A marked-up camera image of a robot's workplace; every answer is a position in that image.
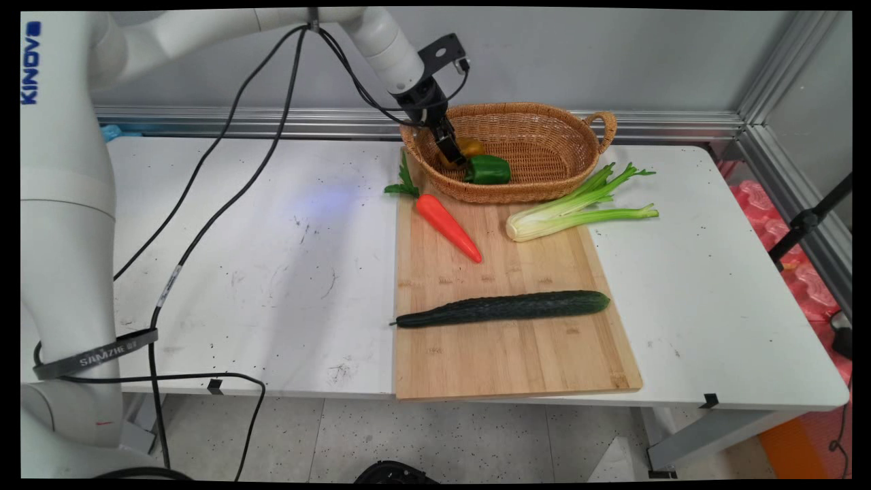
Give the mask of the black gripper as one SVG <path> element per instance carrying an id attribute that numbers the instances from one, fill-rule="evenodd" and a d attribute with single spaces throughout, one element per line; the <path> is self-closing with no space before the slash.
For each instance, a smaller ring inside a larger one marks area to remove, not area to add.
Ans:
<path id="1" fill-rule="evenodd" d="M 447 118 L 448 97 L 433 76 L 421 78 L 407 91 L 394 94 L 394 100 L 408 116 L 400 125 L 433 130 L 433 139 L 446 157 L 447 168 L 460 168 L 467 163 L 470 138 L 455 137 L 453 125 Z"/>

